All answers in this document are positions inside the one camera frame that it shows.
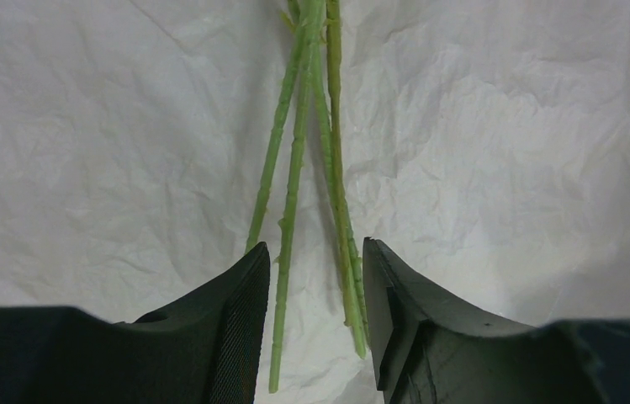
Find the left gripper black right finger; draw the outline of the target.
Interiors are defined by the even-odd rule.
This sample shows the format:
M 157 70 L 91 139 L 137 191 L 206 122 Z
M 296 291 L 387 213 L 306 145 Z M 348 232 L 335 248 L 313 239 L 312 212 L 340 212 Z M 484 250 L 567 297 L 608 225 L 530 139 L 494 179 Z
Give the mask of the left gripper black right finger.
M 630 319 L 531 327 L 363 242 L 376 387 L 388 403 L 630 403 Z

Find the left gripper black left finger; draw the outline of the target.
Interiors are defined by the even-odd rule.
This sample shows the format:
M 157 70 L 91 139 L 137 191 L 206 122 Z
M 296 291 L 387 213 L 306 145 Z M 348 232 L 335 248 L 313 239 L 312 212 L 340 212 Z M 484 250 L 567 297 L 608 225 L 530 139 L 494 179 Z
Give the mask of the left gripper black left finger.
M 260 242 L 131 323 L 70 306 L 0 307 L 0 403 L 251 403 L 269 285 Z

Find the orange kraft wrapping paper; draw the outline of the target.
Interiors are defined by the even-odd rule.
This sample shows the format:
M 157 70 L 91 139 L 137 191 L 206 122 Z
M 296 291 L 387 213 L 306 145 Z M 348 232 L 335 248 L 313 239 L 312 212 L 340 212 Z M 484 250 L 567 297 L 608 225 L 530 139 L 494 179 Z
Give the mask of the orange kraft wrapping paper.
M 279 1 L 0 1 L 0 306 L 131 322 L 243 253 Z M 356 238 L 528 324 L 630 316 L 630 1 L 345 1 Z

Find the orange rose flower stem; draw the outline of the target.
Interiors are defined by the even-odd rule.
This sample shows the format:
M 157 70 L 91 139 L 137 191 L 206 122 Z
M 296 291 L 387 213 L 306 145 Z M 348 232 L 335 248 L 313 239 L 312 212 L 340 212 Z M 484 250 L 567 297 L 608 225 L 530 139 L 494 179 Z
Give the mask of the orange rose flower stem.
M 298 62 L 299 90 L 294 119 L 294 138 L 291 145 L 289 176 L 283 218 L 279 221 L 281 249 L 278 255 L 277 292 L 275 298 L 276 304 L 268 382 L 268 392 L 271 394 L 277 392 L 279 389 L 294 224 L 310 111 L 311 81 L 313 76 L 312 63 L 315 54 L 319 51 L 320 30 L 325 9 L 325 3 L 323 1 L 306 1 L 304 5 L 304 13 L 302 14 L 301 24 L 299 26 L 300 30 L 304 32 L 304 37 L 298 41 L 298 44 L 303 46 L 303 55 Z

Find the white rose flower stem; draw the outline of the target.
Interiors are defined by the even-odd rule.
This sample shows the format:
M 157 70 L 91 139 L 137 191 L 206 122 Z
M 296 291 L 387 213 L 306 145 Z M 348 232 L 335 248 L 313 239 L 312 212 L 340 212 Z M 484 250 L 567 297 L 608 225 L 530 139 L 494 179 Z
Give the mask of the white rose flower stem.
M 341 13 L 338 1 L 319 1 L 323 11 L 312 61 L 312 92 L 320 127 L 326 187 L 336 229 L 337 267 L 341 283 L 344 324 L 352 333 L 357 356 L 369 345 L 367 308 L 363 295 L 361 258 L 354 242 L 343 180 L 341 141 Z

